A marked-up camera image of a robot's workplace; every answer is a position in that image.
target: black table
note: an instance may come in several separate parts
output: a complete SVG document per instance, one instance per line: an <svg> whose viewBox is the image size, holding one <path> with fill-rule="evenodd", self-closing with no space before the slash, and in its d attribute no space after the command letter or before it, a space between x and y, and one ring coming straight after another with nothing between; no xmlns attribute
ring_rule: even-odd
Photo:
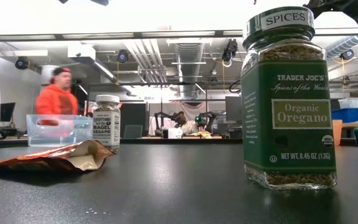
<svg viewBox="0 0 358 224"><path fill-rule="evenodd" d="M246 180L240 144L125 144L96 172L0 176L0 223L358 223L358 149L336 157L333 190L283 192Z"/></svg>

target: spice jar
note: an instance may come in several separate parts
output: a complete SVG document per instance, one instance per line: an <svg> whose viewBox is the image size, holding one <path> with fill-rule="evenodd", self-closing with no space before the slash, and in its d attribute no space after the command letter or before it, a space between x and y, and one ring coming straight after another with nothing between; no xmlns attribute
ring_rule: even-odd
<svg viewBox="0 0 358 224"><path fill-rule="evenodd" d="M313 19L305 7L280 7L244 31L244 169L271 189L337 183L328 69L324 49L311 41Z"/></svg>
<svg viewBox="0 0 358 224"><path fill-rule="evenodd" d="M121 128L119 97L98 95L96 103L98 105L93 110L93 139L117 154Z"/></svg>

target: white label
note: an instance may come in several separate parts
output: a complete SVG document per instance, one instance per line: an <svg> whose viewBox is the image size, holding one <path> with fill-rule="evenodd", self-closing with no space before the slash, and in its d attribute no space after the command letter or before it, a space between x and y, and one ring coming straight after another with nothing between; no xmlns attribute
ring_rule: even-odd
<svg viewBox="0 0 358 224"><path fill-rule="evenodd" d="M268 30L286 25L306 25L313 26L313 20L309 18L308 11L289 10L276 12L261 18L262 30Z"/></svg>
<svg viewBox="0 0 358 224"><path fill-rule="evenodd" d="M93 139L104 146L119 145L121 115L117 112L93 113Z"/></svg>

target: computer monitor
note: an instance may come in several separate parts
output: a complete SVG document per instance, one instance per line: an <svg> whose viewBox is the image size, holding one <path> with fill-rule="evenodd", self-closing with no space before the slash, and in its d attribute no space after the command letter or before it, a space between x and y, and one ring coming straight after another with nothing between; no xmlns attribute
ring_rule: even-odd
<svg viewBox="0 0 358 224"><path fill-rule="evenodd" d="M1 103L1 120L0 122L11 122L13 117L13 110L15 109L15 103Z"/></svg>
<svg viewBox="0 0 358 224"><path fill-rule="evenodd" d="M227 96L226 102L226 121L241 121L241 97L240 96Z"/></svg>

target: trader joe's label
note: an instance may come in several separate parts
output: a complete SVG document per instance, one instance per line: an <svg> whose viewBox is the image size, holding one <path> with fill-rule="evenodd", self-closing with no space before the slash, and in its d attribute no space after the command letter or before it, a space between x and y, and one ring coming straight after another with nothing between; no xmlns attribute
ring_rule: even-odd
<svg viewBox="0 0 358 224"><path fill-rule="evenodd" d="M270 172L333 172L325 61L263 61L241 74L244 162Z"/></svg>

